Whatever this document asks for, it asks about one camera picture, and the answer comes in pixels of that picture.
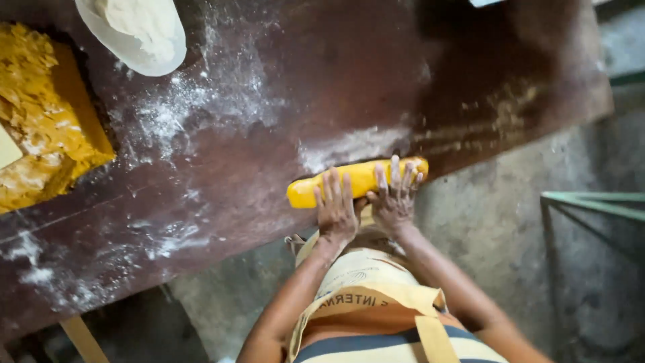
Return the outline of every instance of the hand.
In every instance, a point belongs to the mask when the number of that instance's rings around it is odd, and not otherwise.
[[[318,228],[320,229],[316,248],[323,250],[334,261],[356,236],[360,221],[354,211],[350,175],[343,175],[342,190],[336,168],[332,167],[324,173],[322,180],[324,200],[321,196],[321,189],[319,187],[313,188],[318,208]]]
[[[381,164],[374,168],[379,193],[372,191],[367,193],[367,199],[372,204],[372,215],[374,221],[389,236],[396,237],[399,231],[412,225],[414,217],[414,197],[419,190],[423,173],[417,173],[412,180],[414,164],[408,162],[403,172],[399,168],[399,157],[392,156],[390,185],[385,177],[385,170]]]

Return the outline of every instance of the yellow dough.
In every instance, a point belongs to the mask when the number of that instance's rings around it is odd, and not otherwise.
[[[24,156],[0,170],[0,214],[64,194],[114,159],[72,51],[0,23],[0,123]]]
[[[401,175],[405,170],[405,165],[408,161],[411,161],[414,164],[413,176],[416,176],[417,173],[423,174],[423,179],[425,180],[428,177],[428,161],[424,158],[418,156],[412,158],[403,158],[399,161],[399,168],[401,170]],[[376,160],[368,161],[366,163],[346,165],[344,167],[336,168],[338,174],[343,176],[343,174],[348,173],[352,179],[352,194],[354,198],[360,198],[365,196],[368,191],[376,191],[377,183],[376,176],[374,175],[374,168],[377,164],[383,165],[385,169],[385,176],[390,182],[390,167],[392,162],[390,160]],[[313,178],[296,180],[289,185],[289,188],[286,190],[286,196],[291,203],[293,208],[315,208],[316,207],[316,198],[313,195],[313,187],[318,186],[323,189],[323,173],[320,173]]]

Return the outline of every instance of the white bowl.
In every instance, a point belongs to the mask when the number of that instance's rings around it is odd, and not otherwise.
[[[175,34],[171,39],[175,56],[167,62],[159,62],[156,58],[147,52],[141,50],[141,41],[114,30],[108,23],[97,15],[96,7],[93,0],[75,0],[76,7],[81,14],[81,18],[107,49],[117,56],[123,63],[128,65],[132,70],[144,76],[163,76],[177,69],[186,57],[186,33],[184,26],[179,20],[179,14],[175,9]]]

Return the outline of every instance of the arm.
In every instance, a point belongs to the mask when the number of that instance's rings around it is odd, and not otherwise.
[[[286,339],[300,314],[313,302],[330,266],[358,231],[349,174],[343,177],[342,190],[336,169],[332,168],[322,180],[325,200],[320,188],[314,189],[321,235],[309,257],[260,314],[244,341],[238,362],[284,361]]]
[[[398,168],[399,158],[394,156],[388,186],[385,171],[378,166],[375,173],[379,193],[370,192],[367,197],[373,205],[374,220],[405,250],[421,282],[440,287],[452,315],[509,362],[551,362],[526,340],[504,311],[468,275],[414,226],[414,196],[422,175],[416,175],[412,181],[413,166],[409,163],[401,180]]]

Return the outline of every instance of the wooden table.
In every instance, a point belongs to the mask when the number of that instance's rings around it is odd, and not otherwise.
[[[613,107],[585,0],[177,6],[186,60],[146,78],[73,1],[3,3],[86,55],[118,158],[0,216],[0,342],[313,225],[284,197],[296,178],[393,151],[434,178]]]

